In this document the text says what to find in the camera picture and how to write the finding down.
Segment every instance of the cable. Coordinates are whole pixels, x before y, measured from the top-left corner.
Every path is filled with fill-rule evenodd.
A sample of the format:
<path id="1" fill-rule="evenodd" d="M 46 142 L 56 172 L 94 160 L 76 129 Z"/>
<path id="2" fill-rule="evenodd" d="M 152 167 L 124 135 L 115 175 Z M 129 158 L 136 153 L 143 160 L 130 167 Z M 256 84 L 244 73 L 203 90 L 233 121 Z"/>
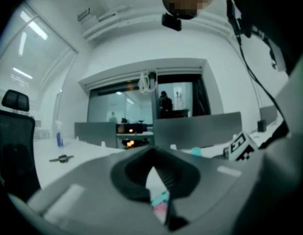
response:
<path id="1" fill-rule="evenodd" d="M 158 86 L 158 70 L 156 68 L 156 82 L 155 82 L 155 86 L 153 89 L 150 90 L 150 79 L 148 77 L 148 70 L 146 69 L 146 72 L 142 71 L 141 72 L 141 77 L 140 80 L 138 81 L 138 87 L 139 87 L 139 91 L 141 94 L 147 94 L 147 93 L 151 93 L 154 90 L 156 90 L 157 86 Z"/>
<path id="2" fill-rule="evenodd" d="M 273 102 L 274 106 L 277 108 L 277 110 L 280 112 L 282 118 L 284 119 L 284 116 L 281 112 L 281 109 L 280 107 L 278 106 L 277 102 L 275 101 L 275 99 L 273 98 L 273 96 L 270 95 L 270 93 L 264 88 L 264 86 L 260 83 L 260 81 L 257 79 L 257 77 L 255 76 L 255 74 L 253 73 L 253 71 L 250 69 L 250 66 L 248 65 L 248 63 L 246 62 L 245 60 L 245 56 L 244 56 L 244 53 L 243 53 L 243 50 L 242 50 L 242 42 L 241 42 L 241 37 L 236 35 L 236 39 L 239 43 L 239 47 L 240 47 L 240 52 L 241 52 L 241 55 L 242 55 L 242 58 L 243 58 L 243 61 L 246 65 L 246 68 L 248 69 L 248 72 L 251 76 L 251 78 L 264 90 L 264 92 L 267 94 L 267 96 L 270 98 L 270 100 Z"/>

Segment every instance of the black cable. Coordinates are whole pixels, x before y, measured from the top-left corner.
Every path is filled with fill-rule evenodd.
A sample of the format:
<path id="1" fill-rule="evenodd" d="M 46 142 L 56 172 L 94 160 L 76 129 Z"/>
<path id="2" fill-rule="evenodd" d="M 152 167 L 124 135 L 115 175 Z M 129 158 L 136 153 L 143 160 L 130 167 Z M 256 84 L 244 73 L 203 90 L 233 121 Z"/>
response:
<path id="1" fill-rule="evenodd" d="M 277 110 L 280 112 L 283 120 L 284 120 L 284 116 L 282 114 L 282 111 L 280 109 L 280 107 L 278 106 L 276 100 L 274 99 L 273 96 L 270 95 L 270 93 L 264 88 L 264 86 L 260 83 L 260 81 L 257 79 L 257 77 L 255 76 L 255 74 L 253 73 L 253 71 L 250 69 L 250 66 L 248 65 L 248 63 L 246 62 L 245 60 L 245 56 L 244 56 L 244 53 L 243 53 L 243 50 L 242 50 L 242 42 L 241 42 L 241 37 L 240 36 L 236 36 L 236 39 L 239 43 L 239 47 L 240 47 L 240 52 L 241 52 L 241 55 L 242 55 L 242 58 L 244 60 L 244 63 L 246 65 L 246 68 L 248 69 L 248 72 L 249 72 L 249 75 L 251 76 L 251 78 L 264 90 L 264 92 L 267 94 L 267 96 L 270 98 L 270 100 L 273 102 L 274 106 L 277 108 Z"/>

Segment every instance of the office chair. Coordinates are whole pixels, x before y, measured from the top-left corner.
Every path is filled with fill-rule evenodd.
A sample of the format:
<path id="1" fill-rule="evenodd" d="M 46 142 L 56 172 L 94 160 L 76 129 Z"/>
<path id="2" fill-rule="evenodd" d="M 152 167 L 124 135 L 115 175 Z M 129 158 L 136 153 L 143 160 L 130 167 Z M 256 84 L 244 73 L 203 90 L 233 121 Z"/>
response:
<path id="1" fill-rule="evenodd" d="M 28 96 L 13 90 L 6 92 L 2 105 L 29 111 Z M 33 154 L 34 128 L 33 118 L 0 110 L 0 175 L 6 191 L 23 201 L 40 188 Z"/>

